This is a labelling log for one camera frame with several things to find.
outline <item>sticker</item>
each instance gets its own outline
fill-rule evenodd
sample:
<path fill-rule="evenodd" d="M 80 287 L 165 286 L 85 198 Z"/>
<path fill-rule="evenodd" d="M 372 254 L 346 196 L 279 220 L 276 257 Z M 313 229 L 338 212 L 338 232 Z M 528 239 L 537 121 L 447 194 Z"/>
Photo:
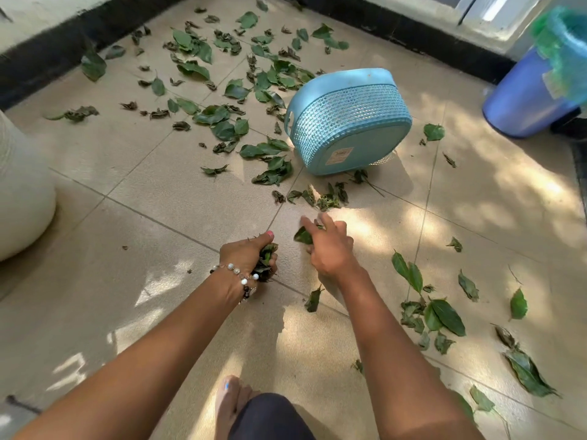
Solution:
<path fill-rule="evenodd" d="M 561 84 L 555 80 L 554 73 L 552 71 L 544 73 L 542 75 L 542 81 L 544 82 L 544 86 L 546 87 L 548 94 L 551 95 L 553 100 L 565 96 L 565 90 Z"/>
<path fill-rule="evenodd" d="M 346 158 L 349 156 L 351 151 L 353 151 L 353 148 L 337 149 L 328 158 L 327 165 L 334 165 L 335 163 L 342 163 L 346 161 Z"/>

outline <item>person's arm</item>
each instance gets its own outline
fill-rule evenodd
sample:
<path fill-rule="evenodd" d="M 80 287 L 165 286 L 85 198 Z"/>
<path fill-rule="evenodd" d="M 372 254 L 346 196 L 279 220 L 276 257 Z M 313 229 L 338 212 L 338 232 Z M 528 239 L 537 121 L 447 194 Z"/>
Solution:
<path fill-rule="evenodd" d="M 265 233 L 224 245 L 220 263 L 250 273 Z M 275 257 L 270 264 L 275 269 Z M 163 321 L 25 426 L 15 440 L 147 439 L 187 374 L 243 296 L 240 279 L 218 269 Z"/>
<path fill-rule="evenodd" d="M 346 223 L 321 214 L 326 229 L 308 218 L 312 264 L 333 278 L 353 325 L 382 440 L 483 438 L 379 296 L 369 273 L 352 254 Z"/>

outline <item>bracelet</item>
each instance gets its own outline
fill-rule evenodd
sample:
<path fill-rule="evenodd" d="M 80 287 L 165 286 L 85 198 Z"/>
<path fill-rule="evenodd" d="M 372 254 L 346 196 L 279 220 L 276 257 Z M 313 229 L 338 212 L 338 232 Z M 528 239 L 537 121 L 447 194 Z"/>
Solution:
<path fill-rule="evenodd" d="M 241 273 L 241 270 L 238 267 L 235 267 L 233 263 L 226 264 L 226 265 L 217 264 L 216 266 L 212 267 L 212 269 L 210 270 L 210 274 L 212 274 L 215 271 L 217 271 L 218 269 L 222 269 L 224 267 L 226 267 L 232 273 L 237 275 L 241 280 L 241 284 L 243 286 L 242 288 L 244 290 L 244 293 L 242 294 L 242 299 L 239 301 L 239 304 L 242 303 L 243 301 L 248 300 L 251 297 L 251 295 L 253 295 L 257 291 L 256 287 L 253 287 L 253 288 L 249 287 L 248 282 L 250 279 L 257 281 L 259 279 L 259 275 L 257 273 L 252 274 L 252 275 L 245 275 L 244 273 Z"/>

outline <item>beige tiled floor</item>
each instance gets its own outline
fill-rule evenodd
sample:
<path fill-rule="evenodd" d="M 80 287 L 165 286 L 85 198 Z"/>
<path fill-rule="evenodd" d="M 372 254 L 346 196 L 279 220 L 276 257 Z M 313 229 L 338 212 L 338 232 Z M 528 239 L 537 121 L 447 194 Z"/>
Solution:
<path fill-rule="evenodd" d="M 255 0 L 187 0 L 149 22 L 153 35 L 143 39 L 143 55 L 129 51 L 110 60 L 97 83 L 76 69 L 8 111 L 55 171 L 59 211 L 39 242 L 0 265 L 0 394 L 48 406 L 178 305 L 223 243 L 270 228 L 280 244 L 277 281 L 231 315 L 154 437 L 212 438 L 212 391 L 222 376 L 235 373 L 289 397 L 319 439 L 377 438 L 364 379 L 350 368 L 357 350 L 340 296 L 326 282 L 334 296 L 324 294 L 315 314 L 303 307 L 321 279 L 292 236 L 299 217 L 316 211 L 303 200 L 275 205 L 273 188 L 250 183 L 264 164 L 236 152 L 213 154 L 208 129 L 172 131 L 170 119 L 149 121 L 118 106 L 136 100 L 140 109 L 152 110 L 176 95 L 202 105 L 234 103 L 222 92 L 228 80 L 245 76 L 252 36 L 272 28 L 270 48 L 277 51 L 293 37 L 281 26 L 312 32 L 325 21 L 349 50 L 327 56 L 311 38 L 299 52 L 300 65 L 328 72 L 388 68 L 414 116 L 390 161 L 369 169 L 385 197 L 368 185 L 347 184 L 348 207 L 332 211 L 348 222 L 357 257 L 396 317 L 408 287 L 393 270 L 394 250 L 416 262 L 425 283 L 436 286 L 435 295 L 448 297 L 459 311 L 467 336 L 447 355 L 431 348 L 426 357 L 469 401 L 475 384 L 496 402 L 505 423 L 495 414 L 475 415 L 488 439 L 584 438 L 587 225 L 567 144 L 546 134 L 504 138 L 480 113 L 486 83 L 281 0 L 267 3 L 264 14 Z M 203 22 L 193 13 L 198 5 L 219 16 L 220 24 Z M 247 10 L 260 21 L 241 37 L 243 52 L 232 57 L 212 47 L 207 66 L 218 91 L 187 81 L 156 98 L 137 85 L 155 73 L 166 85 L 169 77 L 185 80 L 161 48 L 171 28 L 191 20 L 211 40 L 216 27 L 232 30 Z M 128 37 L 120 43 L 131 47 Z M 151 72 L 140 72 L 141 64 Z M 258 65 L 267 68 L 268 61 Z M 290 96 L 283 93 L 286 101 Z M 251 126 L 246 144 L 274 136 L 275 125 L 266 105 L 250 97 L 242 105 Z M 42 118 L 90 104 L 100 115 L 81 124 Z M 184 117 L 180 112 L 173 120 Z M 446 137 L 419 145 L 426 123 L 442 123 Z M 443 153 L 455 159 L 456 169 Z M 284 194 L 307 184 L 323 192 L 329 181 L 348 180 L 346 174 L 313 177 L 295 153 L 292 162 L 294 176 L 278 188 Z M 200 171 L 225 163 L 229 171 L 216 179 Z M 452 236 L 462 242 L 462 253 L 445 246 Z M 460 269 L 476 282 L 478 303 L 459 288 Z M 510 270 L 530 306 L 519 321 L 508 320 L 509 298 L 520 286 Z M 562 399 L 533 397 L 518 384 L 491 323 L 514 333 Z"/>

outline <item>foot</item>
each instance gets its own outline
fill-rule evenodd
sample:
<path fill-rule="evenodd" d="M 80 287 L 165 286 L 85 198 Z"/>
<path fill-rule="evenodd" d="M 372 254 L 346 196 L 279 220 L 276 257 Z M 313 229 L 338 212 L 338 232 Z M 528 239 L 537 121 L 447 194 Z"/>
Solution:
<path fill-rule="evenodd" d="M 239 377 L 224 377 L 216 391 L 216 434 L 214 440 L 228 440 L 230 429 L 246 403 L 259 395 Z"/>

